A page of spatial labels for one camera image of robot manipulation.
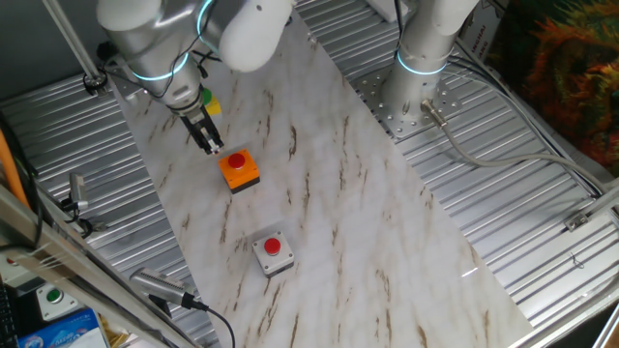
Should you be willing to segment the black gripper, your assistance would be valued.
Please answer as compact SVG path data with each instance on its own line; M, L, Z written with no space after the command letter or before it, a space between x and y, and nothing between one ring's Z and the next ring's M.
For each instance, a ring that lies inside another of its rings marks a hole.
M173 108L172 111L185 118L184 123L194 136L193 140L207 155L223 148L224 144L219 131L212 122L202 99L196 99L185 106Z

